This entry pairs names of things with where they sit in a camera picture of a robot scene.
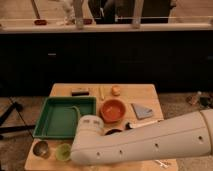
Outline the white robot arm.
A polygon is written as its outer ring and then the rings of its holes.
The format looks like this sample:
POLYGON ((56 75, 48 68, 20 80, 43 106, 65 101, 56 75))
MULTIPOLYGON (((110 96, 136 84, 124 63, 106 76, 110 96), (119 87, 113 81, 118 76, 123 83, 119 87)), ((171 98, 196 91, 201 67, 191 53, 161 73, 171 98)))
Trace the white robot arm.
POLYGON ((103 120, 80 118, 71 147, 79 165, 213 156, 213 109, 191 112, 154 124, 103 134, 103 120))

